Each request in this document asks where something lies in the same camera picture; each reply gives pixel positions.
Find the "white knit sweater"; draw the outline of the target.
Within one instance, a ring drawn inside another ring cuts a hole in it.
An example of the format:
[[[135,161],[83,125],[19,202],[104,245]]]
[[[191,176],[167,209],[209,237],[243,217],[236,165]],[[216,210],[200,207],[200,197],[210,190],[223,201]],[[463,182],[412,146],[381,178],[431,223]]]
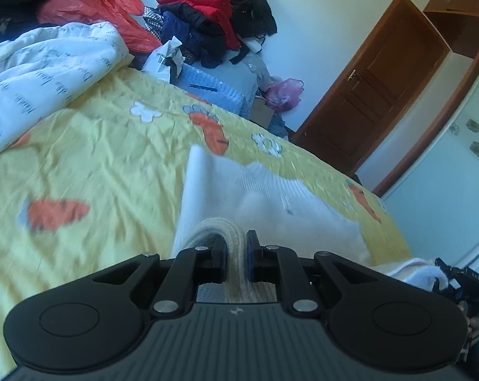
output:
[[[313,194],[299,180],[277,176],[258,162],[242,165],[199,145],[190,149],[183,200],[172,255],[205,244],[212,235],[225,238],[226,281],[203,284],[197,299],[207,303],[264,303],[276,299],[268,283],[247,278],[247,231],[260,244],[278,245],[311,258],[330,251],[420,289],[444,289],[449,281],[433,262],[412,258],[392,219],[375,220],[345,180],[337,200],[344,213]]]

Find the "black clothes on pile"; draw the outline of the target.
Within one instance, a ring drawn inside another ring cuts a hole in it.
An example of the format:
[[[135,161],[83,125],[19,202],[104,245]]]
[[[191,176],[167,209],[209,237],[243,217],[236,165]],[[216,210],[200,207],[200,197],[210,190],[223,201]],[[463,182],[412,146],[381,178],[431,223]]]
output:
[[[231,23],[242,38],[253,38],[277,33],[276,20],[267,0],[230,0]]]

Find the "white floral wardrobe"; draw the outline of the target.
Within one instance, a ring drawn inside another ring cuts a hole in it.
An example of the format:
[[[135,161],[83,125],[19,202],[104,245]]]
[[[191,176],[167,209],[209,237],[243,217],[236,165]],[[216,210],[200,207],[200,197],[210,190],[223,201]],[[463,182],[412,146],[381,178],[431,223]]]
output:
[[[383,200],[414,256],[479,272],[479,0],[429,0],[423,12],[473,63]]]

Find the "yellow carrot print bedspread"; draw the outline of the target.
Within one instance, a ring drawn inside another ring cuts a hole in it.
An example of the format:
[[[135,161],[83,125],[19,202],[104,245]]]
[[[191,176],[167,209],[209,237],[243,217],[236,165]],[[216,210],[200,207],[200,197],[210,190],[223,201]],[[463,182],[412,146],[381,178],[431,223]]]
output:
[[[309,152],[169,84],[122,68],[0,154],[0,378],[14,369],[3,322],[25,298],[142,253],[169,257],[190,149],[305,187],[358,223],[353,259],[411,252],[381,201]]]

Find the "brown wooden door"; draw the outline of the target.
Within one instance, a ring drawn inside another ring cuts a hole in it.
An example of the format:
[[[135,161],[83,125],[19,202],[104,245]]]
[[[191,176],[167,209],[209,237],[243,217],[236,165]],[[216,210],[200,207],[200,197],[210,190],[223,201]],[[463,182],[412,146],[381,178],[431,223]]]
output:
[[[449,54],[411,0],[393,0],[292,138],[347,176],[398,124]],[[352,70],[357,78],[348,82]]]

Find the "pink plastic bag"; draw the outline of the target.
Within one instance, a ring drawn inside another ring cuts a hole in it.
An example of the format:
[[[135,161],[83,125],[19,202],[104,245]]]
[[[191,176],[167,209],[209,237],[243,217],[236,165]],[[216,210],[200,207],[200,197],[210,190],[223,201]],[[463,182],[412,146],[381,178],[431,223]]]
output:
[[[274,111],[285,113],[297,107],[303,91],[303,81],[289,78],[272,85],[265,93],[265,102]]]

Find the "white printed quilt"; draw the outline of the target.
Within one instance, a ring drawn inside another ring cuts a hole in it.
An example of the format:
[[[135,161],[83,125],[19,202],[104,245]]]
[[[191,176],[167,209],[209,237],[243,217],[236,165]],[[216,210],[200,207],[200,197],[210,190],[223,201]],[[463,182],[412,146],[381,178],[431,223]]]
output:
[[[0,153],[132,60],[107,22],[37,28],[0,43]]]

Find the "light blue knit blanket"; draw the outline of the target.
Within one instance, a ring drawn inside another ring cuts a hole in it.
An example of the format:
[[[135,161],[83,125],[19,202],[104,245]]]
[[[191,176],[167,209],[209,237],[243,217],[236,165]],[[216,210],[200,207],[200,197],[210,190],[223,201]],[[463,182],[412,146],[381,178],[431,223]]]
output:
[[[192,65],[183,64],[180,74],[170,77],[170,83],[230,113],[243,118],[249,116],[247,100],[242,93]]]

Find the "white crumpled plastic bag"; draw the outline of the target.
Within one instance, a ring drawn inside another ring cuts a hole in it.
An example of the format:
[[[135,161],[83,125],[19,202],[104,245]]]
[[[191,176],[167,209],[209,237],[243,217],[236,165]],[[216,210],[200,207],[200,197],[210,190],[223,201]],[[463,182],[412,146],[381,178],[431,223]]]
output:
[[[181,45],[181,40],[172,37],[149,55],[141,71],[168,84],[173,83],[183,70],[185,58]]]

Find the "grey plastic wrapped bundle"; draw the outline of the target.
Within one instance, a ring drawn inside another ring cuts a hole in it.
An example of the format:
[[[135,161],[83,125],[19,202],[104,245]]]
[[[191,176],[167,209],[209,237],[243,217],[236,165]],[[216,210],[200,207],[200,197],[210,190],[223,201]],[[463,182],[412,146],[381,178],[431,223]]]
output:
[[[225,61],[218,68],[219,79],[231,85],[245,97],[257,90],[266,92],[274,80],[260,55],[248,52],[227,51]]]

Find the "navy blue jacket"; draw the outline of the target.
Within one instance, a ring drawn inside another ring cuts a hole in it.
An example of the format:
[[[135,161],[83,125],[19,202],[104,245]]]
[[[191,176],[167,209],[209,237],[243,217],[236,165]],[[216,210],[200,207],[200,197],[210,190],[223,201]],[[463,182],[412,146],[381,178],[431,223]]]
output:
[[[218,23],[186,3],[159,5],[157,12],[163,17],[163,43],[177,37],[182,48],[208,69],[223,63],[226,38]]]

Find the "red plastic bag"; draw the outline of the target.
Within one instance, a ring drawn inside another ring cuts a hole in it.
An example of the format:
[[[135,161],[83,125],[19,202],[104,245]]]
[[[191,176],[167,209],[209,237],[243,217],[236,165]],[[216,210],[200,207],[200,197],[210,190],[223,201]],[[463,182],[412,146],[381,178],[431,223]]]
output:
[[[162,43],[135,20],[144,14],[144,9],[141,0],[47,0],[36,16],[41,24],[109,22],[131,52],[150,53]]]

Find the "red jacket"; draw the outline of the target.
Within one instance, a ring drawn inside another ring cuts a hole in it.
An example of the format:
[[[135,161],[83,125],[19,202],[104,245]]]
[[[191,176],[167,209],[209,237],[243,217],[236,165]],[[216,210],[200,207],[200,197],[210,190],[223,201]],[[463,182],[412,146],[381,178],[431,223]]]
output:
[[[238,50],[241,43],[234,31],[232,19],[232,6],[230,0],[156,0],[159,5],[172,3],[186,3],[193,9],[199,11],[209,20],[220,25],[226,40],[226,46],[231,50]]]

